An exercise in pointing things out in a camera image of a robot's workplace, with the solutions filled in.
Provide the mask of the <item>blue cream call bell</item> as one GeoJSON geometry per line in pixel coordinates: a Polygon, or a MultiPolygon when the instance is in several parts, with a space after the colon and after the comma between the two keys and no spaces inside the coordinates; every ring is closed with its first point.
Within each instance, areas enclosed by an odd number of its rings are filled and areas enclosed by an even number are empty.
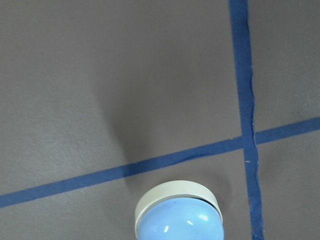
{"type": "Polygon", "coordinates": [[[223,240],[223,216],[205,186],[173,180],[147,191],[135,208],[138,240],[223,240]]]}

